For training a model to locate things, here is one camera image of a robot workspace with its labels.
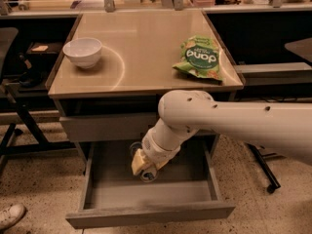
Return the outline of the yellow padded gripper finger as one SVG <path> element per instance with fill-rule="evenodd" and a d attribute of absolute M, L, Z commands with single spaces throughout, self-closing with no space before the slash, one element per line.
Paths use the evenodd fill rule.
<path fill-rule="evenodd" d="M 151 167 L 153 163 L 149 160 L 147 155 L 144 153 L 142 149 L 138 149 L 135 152 L 132 161 L 132 171 L 134 176 L 138 176 L 142 171 Z"/>
<path fill-rule="evenodd" d="M 164 166 L 166 166 L 166 165 L 168 164 L 168 162 L 169 162 L 169 160 L 167 160 L 167 161 L 162 161 L 162 162 L 158 162 L 158 163 L 155 165 L 157 171 L 160 170 L 160 169 L 162 169 Z"/>

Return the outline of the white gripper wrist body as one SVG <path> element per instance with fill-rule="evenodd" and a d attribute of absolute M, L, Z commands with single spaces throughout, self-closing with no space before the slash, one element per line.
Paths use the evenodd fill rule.
<path fill-rule="evenodd" d="M 164 131 L 150 129 L 142 140 L 142 148 L 152 163 L 166 164 L 177 155 L 180 141 Z"/>

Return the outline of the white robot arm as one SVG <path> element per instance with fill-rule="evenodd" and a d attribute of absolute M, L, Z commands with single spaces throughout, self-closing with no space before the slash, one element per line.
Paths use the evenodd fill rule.
<path fill-rule="evenodd" d="M 174 90 L 158 104 L 159 120 L 132 161 L 134 175 L 150 180 L 180 146 L 201 130 L 237 138 L 312 164 L 312 104 L 215 101 L 204 91 Z"/>

